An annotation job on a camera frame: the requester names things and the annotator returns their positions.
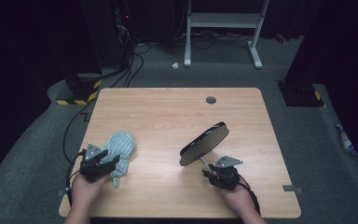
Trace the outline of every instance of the electronic device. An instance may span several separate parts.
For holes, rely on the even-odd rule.
[[[71,173],[77,157],[83,156],[83,160],[80,163],[80,174],[85,176],[89,182],[95,182],[104,175],[113,172],[116,169],[116,164],[120,160],[120,155],[117,155],[111,161],[101,163],[101,159],[107,154],[108,149],[101,150],[99,147],[88,143],[87,149],[83,149],[73,158],[71,164],[69,165],[66,177],[66,192],[68,195],[69,204],[72,205]]]
[[[89,104],[101,79],[129,68],[135,33],[125,0],[43,0],[46,44],[65,79],[60,105]]]
[[[203,158],[205,154],[219,145],[219,143],[226,138],[228,133],[229,130],[225,122],[215,124],[180,151],[181,160],[179,163],[182,166],[186,166],[193,161],[200,160],[208,169],[208,171],[202,170],[202,172],[204,176],[208,177],[211,185],[227,190],[234,190],[238,185],[244,187],[249,191],[255,204],[255,210],[260,214],[260,205],[255,193],[234,167],[234,165],[241,164],[243,161],[223,156],[214,164],[208,164]]]

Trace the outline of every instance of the black wire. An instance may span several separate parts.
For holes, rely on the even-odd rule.
[[[151,44],[149,44],[147,42],[144,42],[143,44],[138,44],[138,45],[135,46],[135,48],[138,48],[138,47],[140,47],[142,45],[147,45],[149,48],[147,50],[145,50],[145,51],[142,51],[142,52],[135,52],[135,54],[143,54],[143,53],[146,53],[146,52],[148,52],[148,51],[150,51],[152,49]]]
[[[225,40],[225,39],[219,39],[219,38],[216,38],[216,42],[217,43],[239,43],[239,42],[242,42],[242,41],[245,41],[245,40],[248,40],[249,37],[246,37],[242,40],[241,37],[243,37],[243,35],[238,35],[237,37],[235,37],[234,39],[230,39],[230,40]]]
[[[84,106],[79,112],[77,112],[76,115],[74,115],[74,117],[71,119],[69,124],[66,126],[66,130],[65,130],[65,133],[63,134],[63,139],[62,139],[62,152],[63,152],[63,156],[66,158],[66,160],[68,162],[71,162],[71,160],[69,159],[68,155],[66,154],[65,141],[66,141],[66,135],[68,134],[68,131],[69,131],[69,127],[71,127],[71,124],[72,124],[72,122],[74,122],[75,118],[77,118],[77,116],[81,112],[83,112],[86,108],[88,108],[90,105],[94,104],[94,102],[96,102],[96,100],[94,100],[91,103],[89,103],[88,105]]]
[[[122,68],[120,68],[119,70],[117,70],[115,72],[111,72],[111,73],[108,73],[108,74],[105,74],[105,75],[102,75],[102,76],[99,76],[99,77],[93,77],[93,78],[88,79],[88,81],[99,81],[99,80],[102,80],[104,78],[113,77],[115,75],[118,75],[118,74],[122,73],[126,69],[127,69],[127,66],[123,66]]]
[[[131,68],[130,68],[129,73],[127,74],[126,79],[124,80],[123,84],[121,85],[123,88],[125,88],[125,87],[127,86],[127,82],[129,81],[129,78],[130,78],[130,76],[131,76],[131,73],[132,73],[132,65],[131,65]]]
[[[77,157],[84,156],[85,150],[83,149],[79,153],[76,154],[76,156],[71,160],[71,163],[69,164],[68,170],[66,172],[66,195],[68,196],[68,202],[69,205],[72,206],[72,190],[71,190],[71,178],[72,178],[72,170],[74,169],[75,162]]]
[[[81,115],[84,115],[84,118],[83,118],[83,121],[85,122],[89,122],[90,121],[90,118],[89,118],[89,113],[81,113]]]
[[[196,39],[200,40],[200,41],[211,41],[212,40],[212,44],[210,44],[207,47],[198,47],[197,45],[194,44],[194,42],[191,42],[191,47],[195,48],[195,49],[208,49],[211,46],[214,45],[214,43],[216,43],[216,38],[214,38],[214,36],[212,34],[207,34],[207,35],[201,35],[201,36],[196,36]]]
[[[239,176],[240,176],[240,178],[242,178],[243,181],[245,181],[246,185],[242,184],[240,181],[238,181],[238,184],[243,186],[246,190],[248,190],[248,192],[250,193],[250,195],[252,197],[252,201],[254,202],[255,211],[258,213],[258,215],[261,215],[260,214],[260,204],[258,203],[255,193],[251,190],[251,186],[248,184],[248,182],[246,182],[245,178],[243,178],[243,176],[241,176],[241,175],[239,175]]]
[[[179,35],[179,33],[181,32],[181,30],[182,30],[182,26],[183,26],[183,23],[184,23],[184,21],[185,21],[185,14],[186,14],[186,4],[185,4],[185,0],[183,0],[183,13],[182,13],[182,20],[181,20],[181,23],[180,23],[180,26],[179,26],[178,32],[176,32],[175,37],[177,37],[177,36]]]
[[[72,179],[72,177],[74,177],[74,175],[76,175],[77,173],[79,173],[80,172],[80,169],[79,170],[77,170],[76,172],[74,172],[73,174],[71,174],[71,179]]]
[[[115,82],[113,83],[110,88],[113,88],[114,86],[116,86],[116,84],[118,84],[118,82],[124,77],[127,75],[127,73],[129,73],[129,71],[131,70],[131,67],[132,67],[132,62],[130,64],[130,66],[127,68],[126,72]]]
[[[134,56],[138,56],[142,60],[142,63],[139,66],[139,68],[135,71],[135,73],[132,75],[132,77],[130,78],[130,81],[127,84],[127,88],[130,86],[132,79],[136,76],[136,74],[139,72],[139,70],[141,70],[141,68],[144,66],[144,58],[139,54],[134,54]]]

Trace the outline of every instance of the dark background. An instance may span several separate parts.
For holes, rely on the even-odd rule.
[[[51,30],[46,30],[43,25],[50,10],[54,10],[54,7],[48,9],[46,2],[0,1],[0,162],[23,131],[50,104],[47,89],[64,78],[51,51],[51,39],[48,38]],[[81,6],[79,1],[67,1],[66,4],[68,2],[74,6],[72,12]],[[172,34],[177,32],[182,19],[178,11],[182,10],[186,1],[129,2],[131,10],[137,13],[132,21],[135,33],[172,42]],[[208,1],[205,5],[203,1],[194,1],[193,9],[253,12],[260,7],[258,1],[248,2],[249,7],[245,8],[240,0],[230,1],[229,4]],[[143,12],[139,6],[146,6]],[[157,16],[156,10],[161,12],[159,17],[170,19],[156,21],[153,19]],[[78,13],[77,16],[84,16],[81,10]],[[331,0],[321,3],[320,0],[277,0],[270,1],[267,14],[262,37],[272,38],[276,34],[284,35],[287,39],[306,36],[286,81],[324,84],[358,151],[358,1]],[[73,21],[65,28],[66,31],[75,29],[75,24],[85,23]],[[89,37],[87,32],[78,36],[83,40]],[[91,43],[87,43],[84,49],[90,47]],[[70,48],[62,47],[65,57],[68,56],[65,52]]]

